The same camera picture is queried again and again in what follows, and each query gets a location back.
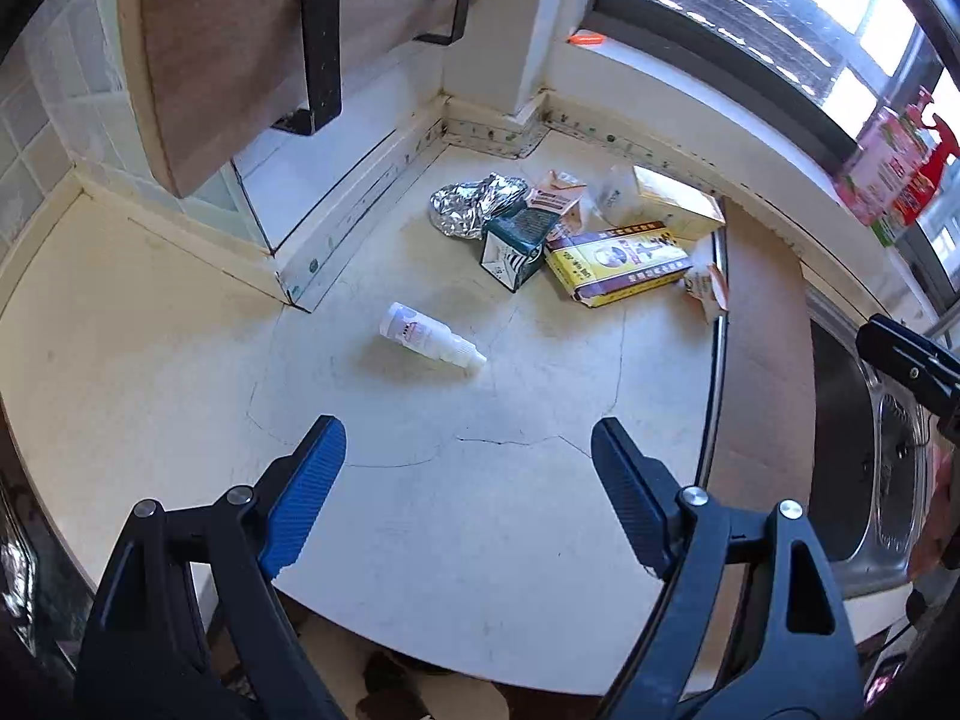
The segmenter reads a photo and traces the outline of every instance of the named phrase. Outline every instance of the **glass panel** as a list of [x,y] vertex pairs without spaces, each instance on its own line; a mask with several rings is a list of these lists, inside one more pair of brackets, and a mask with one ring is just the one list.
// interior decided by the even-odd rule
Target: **glass panel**
[[854,138],[890,93],[916,26],[901,0],[653,1],[768,65]]
[[904,56],[917,22],[903,0],[876,0],[860,45],[877,60],[880,69],[892,76]]
[[844,68],[821,107],[824,113],[843,127],[844,132],[856,138],[863,122],[870,118],[877,107],[877,98],[853,73]]

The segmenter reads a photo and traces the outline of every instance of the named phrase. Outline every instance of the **white dropper bottle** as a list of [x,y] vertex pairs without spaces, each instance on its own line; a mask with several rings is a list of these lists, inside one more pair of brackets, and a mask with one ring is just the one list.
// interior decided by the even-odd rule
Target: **white dropper bottle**
[[380,321],[380,334],[431,360],[444,360],[467,370],[480,370],[487,358],[443,322],[402,303],[394,303]]

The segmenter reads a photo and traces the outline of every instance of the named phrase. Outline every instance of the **sink basin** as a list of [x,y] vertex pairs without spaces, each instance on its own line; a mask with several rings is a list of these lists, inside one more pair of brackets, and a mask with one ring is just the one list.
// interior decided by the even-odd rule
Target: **sink basin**
[[808,291],[817,398],[809,517],[844,597],[905,584],[929,502],[925,413],[856,354],[856,326]]

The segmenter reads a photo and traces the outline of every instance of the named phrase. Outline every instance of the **white countertop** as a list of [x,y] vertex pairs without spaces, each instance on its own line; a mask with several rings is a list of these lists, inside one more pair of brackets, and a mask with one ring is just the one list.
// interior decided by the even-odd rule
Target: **white countertop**
[[[680,285],[591,310],[541,271],[512,295],[425,209],[439,186],[490,170],[589,178],[606,165],[556,133],[520,162],[448,148],[314,314],[78,201],[0,319],[0,391],[83,568],[99,579],[139,498],[208,503],[332,413],[347,464],[277,586],[435,664],[604,693],[659,581],[608,504],[590,430],[618,416],[641,451],[692,482],[712,329]],[[709,241],[696,255],[709,257]],[[486,368],[469,376],[378,338],[394,300],[475,341]]]
[[[572,161],[558,167],[576,173]],[[425,661],[600,694],[661,583],[623,536],[589,459],[590,430],[618,416],[641,451],[692,483],[712,329],[679,284],[587,309],[544,270],[512,295],[479,268],[473,245],[430,226],[432,191],[517,167],[531,172],[448,149],[318,310],[280,319],[251,417],[297,440],[319,413],[336,415],[347,465],[277,586]],[[709,239],[697,253],[709,257]],[[394,300],[474,341],[486,368],[470,376],[375,338]]]

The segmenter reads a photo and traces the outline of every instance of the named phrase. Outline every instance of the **cabinet door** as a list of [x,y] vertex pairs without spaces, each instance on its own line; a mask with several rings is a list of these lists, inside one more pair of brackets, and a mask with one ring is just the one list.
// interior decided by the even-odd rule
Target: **cabinet door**
[[[341,68],[449,29],[455,0],[340,0]],[[158,183],[186,196],[306,99],[299,0],[118,0],[133,111]]]

